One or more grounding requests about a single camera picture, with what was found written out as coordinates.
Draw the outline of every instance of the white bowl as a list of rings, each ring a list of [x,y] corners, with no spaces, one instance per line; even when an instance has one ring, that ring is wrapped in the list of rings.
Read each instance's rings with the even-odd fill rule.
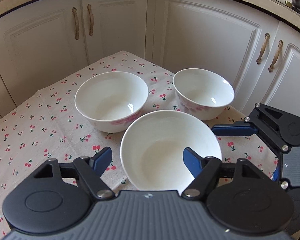
[[[213,132],[199,119],[174,110],[145,114],[123,135],[120,158],[130,182],[139,190],[183,190],[194,177],[183,163],[190,147],[200,156],[221,159]]]
[[[80,114],[98,130],[121,132],[141,115],[148,86],[128,72],[106,72],[88,79],[74,97]]]
[[[229,82],[205,69],[180,70],[172,82],[181,111],[200,120],[216,118],[234,99],[234,90]]]

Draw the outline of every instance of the cabinet handle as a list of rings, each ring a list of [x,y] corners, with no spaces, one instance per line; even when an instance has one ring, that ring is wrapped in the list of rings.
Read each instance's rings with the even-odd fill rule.
[[[93,14],[92,14],[92,11],[91,11],[91,4],[88,4],[87,8],[88,8],[89,16],[90,16],[90,30],[89,30],[89,35],[92,36],[93,35],[94,18],[93,18]]]
[[[77,17],[77,8],[73,7],[72,8],[72,13],[74,16],[74,23],[75,23],[75,39],[78,40],[79,39],[79,20]]]
[[[273,71],[274,64],[275,64],[275,63],[277,62],[277,60],[278,60],[278,57],[279,57],[279,55],[280,55],[282,46],[283,46],[283,41],[282,41],[282,40],[279,40],[279,44],[278,44],[277,51],[276,51],[276,53],[274,54],[274,58],[273,58],[273,60],[272,60],[272,63],[271,63],[271,65],[270,65],[270,67],[268,68],[269,73],[271,73],[271,72]]]
[[[265,36],[265,40],[263,41],[263,44],[262,44],[262,47],[261,47],[261,50],[260,50],[260,54],[259,54],[259,57],[257,59],[257,64],[260,65],[261,63],[261,58],[266,50],[266,46],[267,46],[267,43],[270,39],[270,34],[269,33],[266,33],[266,36]]]

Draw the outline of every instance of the pink floral pattern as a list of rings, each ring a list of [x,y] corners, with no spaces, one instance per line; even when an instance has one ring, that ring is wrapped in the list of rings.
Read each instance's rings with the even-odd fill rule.
[[[161,109],[182,111],[173,89],[173,73],[125,51],[103,58],[39,90],[0,120],[0,239],[10,231],[2,213],[3,200],[48,158],[57,158],[60,163],[72,162],[82,155],[93,156],[103,147],[109,146],[113,159],[102,176],[103,181],[116,193],[120,189],[135,189],[121,166],[119,147],[123,133],[111,134],[96,130],[74,107],[74,94],[80,85],[92,75],[111,70],[133,73],[146,82],[149,97],[142,109],[143,114]],[[128,126],[140,114],[135,113],[113,125],[124,122]],[[217,123],[229,123],[241,118],[244,118],[242,114],[227,106],[218,118],[205,123],[212,127]],[[278,159],[258,137],[218,137],[217,140],[223,162],[235,163],[237,158],[246,157],[247,153],[246,158],[251,157],[249,160],[254,165],[259,165],[269,177],[273,175]],[[64,181],[76,185],[73,179]]]

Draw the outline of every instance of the table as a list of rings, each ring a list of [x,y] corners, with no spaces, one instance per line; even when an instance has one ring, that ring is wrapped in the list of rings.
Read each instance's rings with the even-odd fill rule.
[[[115,193],[135,189],[120,161],[119,148],[124,132],[111,134],[96,130],[74,106],[74,95],[80,85],[109,71],[130,72],[146,82],[149,97],[144,113],[161,109],[179,111],[172,85],[173,73],[126,51],[105,57],[39,90],[0,120],[0,239],[10,231],[1,209],[4,198],[47,158],[57,158],[60,163],[72,162],[82,155],[93,156],[109,146],[113,159],[101,178]],[[226,106],[220,116],[206,121],[206,124],[212,127],[214,124],[233,123],[243,117],[231,106]],[[247,158],[272,177],[277,158],[257,136],[217,139],[223,162]],[[75,184],[74,179],[64,181]]]

